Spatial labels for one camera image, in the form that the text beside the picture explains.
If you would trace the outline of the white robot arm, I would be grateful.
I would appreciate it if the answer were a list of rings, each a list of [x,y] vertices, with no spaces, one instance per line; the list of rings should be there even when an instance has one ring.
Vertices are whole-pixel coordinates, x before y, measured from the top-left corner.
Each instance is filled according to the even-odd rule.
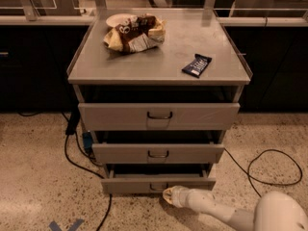
[[[163,191],[164,200],[177,208],[218,219],[236,231],[308,231],[308,217],[289,195],[268,192],[253,212],[216,201],[210,191],[174,186]]]

